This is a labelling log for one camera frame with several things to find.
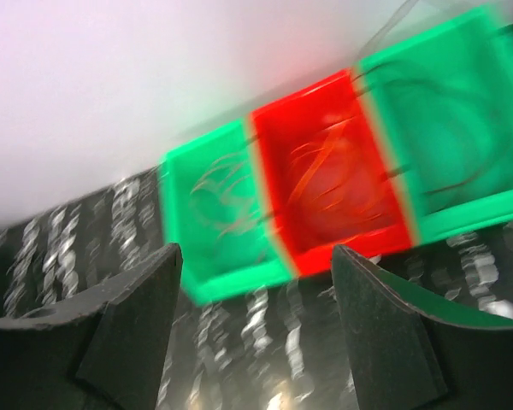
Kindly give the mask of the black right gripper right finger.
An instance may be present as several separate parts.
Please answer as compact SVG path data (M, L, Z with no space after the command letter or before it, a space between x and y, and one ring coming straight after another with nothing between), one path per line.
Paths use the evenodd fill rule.
M361 409L513 409L513 319L450 302L333 248Z

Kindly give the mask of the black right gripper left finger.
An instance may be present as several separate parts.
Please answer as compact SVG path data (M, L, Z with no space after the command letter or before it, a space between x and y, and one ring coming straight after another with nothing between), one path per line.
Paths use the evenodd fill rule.
M18 318L0 251L0 409L152 409L180 289L170 243L102 283Z

